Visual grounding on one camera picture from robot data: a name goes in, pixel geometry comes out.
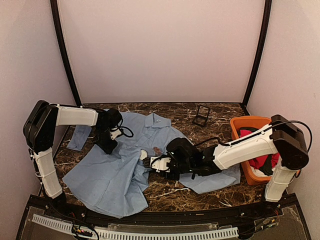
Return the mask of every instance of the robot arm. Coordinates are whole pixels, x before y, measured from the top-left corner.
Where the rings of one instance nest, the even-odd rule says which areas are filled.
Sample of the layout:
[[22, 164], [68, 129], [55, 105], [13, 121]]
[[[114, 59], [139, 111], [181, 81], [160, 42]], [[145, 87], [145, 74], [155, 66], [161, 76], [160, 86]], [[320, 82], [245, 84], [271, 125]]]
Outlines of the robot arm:
[[46, 194], [54, 199], [63, 193], [53, 161], [52, 146], [55, 129], [62, 125], [95, 126], [96, 144], [110, 154], [117, 146], [116, 137], [123, 135], [119, 128], [122, 115], [116, 109], [104, 111], [83, 107], [49, 104], [40, 100], [33, 108], [23, 134], [30, 147], [37, 176], [41, 178]]
[[143, 164], [165, 178], [179, 180], [180, 174], [193, 173], [192, 178], [195, 174], [208, 176], [256, 157], [279, 153], [281, 157], [265, 190], [265, 199], [277, 202], [296, 172], [309, 161], [303, 132], [286, 122], [284, 117], [275, 115], [271, 124], [258, 131], [203, 151], [186, 138], [176, 138], [168, 144], [167, 155], [145, 158]]

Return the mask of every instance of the shirt collar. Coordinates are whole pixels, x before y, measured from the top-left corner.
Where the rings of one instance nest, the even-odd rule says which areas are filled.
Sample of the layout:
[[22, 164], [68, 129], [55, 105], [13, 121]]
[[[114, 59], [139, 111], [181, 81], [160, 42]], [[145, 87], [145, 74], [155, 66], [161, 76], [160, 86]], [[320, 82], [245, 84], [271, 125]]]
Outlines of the shirt collar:
[[152, 127], [152, 128], [170, 127], [171, 120], [164, 118], [162, 116], [159, 116], [155, 113], [151, 113], [145, 117], [144, 126], [146, 128], [148, 128], [148, 127]]

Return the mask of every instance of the white backdrop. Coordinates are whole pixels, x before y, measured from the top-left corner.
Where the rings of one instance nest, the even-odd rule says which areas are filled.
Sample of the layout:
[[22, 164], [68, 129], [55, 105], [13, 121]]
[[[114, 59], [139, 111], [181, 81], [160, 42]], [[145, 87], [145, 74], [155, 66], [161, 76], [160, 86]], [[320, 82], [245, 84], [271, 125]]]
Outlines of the white backdrop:
[[82, 102], [241, 102], [264, 2], [60, 0]]

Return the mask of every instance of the pink wall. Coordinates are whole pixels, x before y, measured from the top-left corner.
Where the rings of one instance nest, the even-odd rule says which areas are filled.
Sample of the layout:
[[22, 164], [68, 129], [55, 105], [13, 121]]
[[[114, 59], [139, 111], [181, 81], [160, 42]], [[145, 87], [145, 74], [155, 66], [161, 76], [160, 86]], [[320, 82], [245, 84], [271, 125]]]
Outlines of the pink wall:
[[60, 0], [84, 103], [241, 102], [264, 0]]
[[307, 123], [314, 142], [295, 192], [312, 239], [320, 239], [320, 2], [273, 1], [261, 65], [248, 110]]
[[0, 239], [12, 240], [29, 195], [39, 190], [23, 125], [39, 99], [73, 104], [50, 1], [0, 2], [0, 56]]

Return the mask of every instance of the white cable tray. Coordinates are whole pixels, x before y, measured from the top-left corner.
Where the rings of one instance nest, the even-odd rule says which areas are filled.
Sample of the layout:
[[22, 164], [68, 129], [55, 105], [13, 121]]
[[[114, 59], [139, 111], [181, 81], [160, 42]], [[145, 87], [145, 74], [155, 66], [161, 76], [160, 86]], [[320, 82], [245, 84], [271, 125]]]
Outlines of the white cable tray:
[[[51, 219], [43, 215], [33, 214], [32, 222], [42, 225], [44, 227], [59, 231], [61, 233], [74, 235], [71, 232], [72, 223]], [[81, 229], [92, 232], [86, 227]], [[99, 227], [94, 228], [101, 240], [220, 240], [238, 237], [238, 228], [226, 228], [220, 230], [190, 232], [190, 233], [131, 233], [131, 232], [118, 232], [109, 231]], [[97, 239], [95, 233], [91, 238], [81, 236], [88, 239]]]

